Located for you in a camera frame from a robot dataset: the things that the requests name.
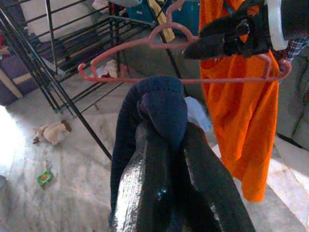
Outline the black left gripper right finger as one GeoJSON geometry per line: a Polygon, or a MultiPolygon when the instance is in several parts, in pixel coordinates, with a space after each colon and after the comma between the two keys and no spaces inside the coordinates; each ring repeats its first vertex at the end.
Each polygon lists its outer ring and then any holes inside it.
{"type": "Polygon", "coordinates": [[[187,169],[185,215],[194,232],[255,230],[227,168],[210,148],[201,128],[187,123],[183,138],[187,169]]]}

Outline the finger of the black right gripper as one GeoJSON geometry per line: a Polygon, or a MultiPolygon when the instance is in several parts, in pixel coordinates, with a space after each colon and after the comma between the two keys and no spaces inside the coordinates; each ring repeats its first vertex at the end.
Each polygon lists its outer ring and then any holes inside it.
{"type": "Polygon", "coordinates": [[[212,59],[227,56],[225,52],[224,32],[201,32],[199,39],[190,44],[184,51],[185,59],[212,59]]]}
{"type": "Polygon", "coordinates": [[[236,33],[241,21],[241,3],[202,3],[199,14],[199,34],[201,32],[236,33]]]}

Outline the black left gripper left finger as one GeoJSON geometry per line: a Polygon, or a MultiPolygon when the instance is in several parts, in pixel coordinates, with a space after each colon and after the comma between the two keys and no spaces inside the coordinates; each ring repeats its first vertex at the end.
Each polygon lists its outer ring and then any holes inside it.
{"type": "Polygon", "coordinates": [[[169,145],[148,122],[136,130],[136,150],[120,180],[115,232],[166,232],[170,224],[169,145]]]}

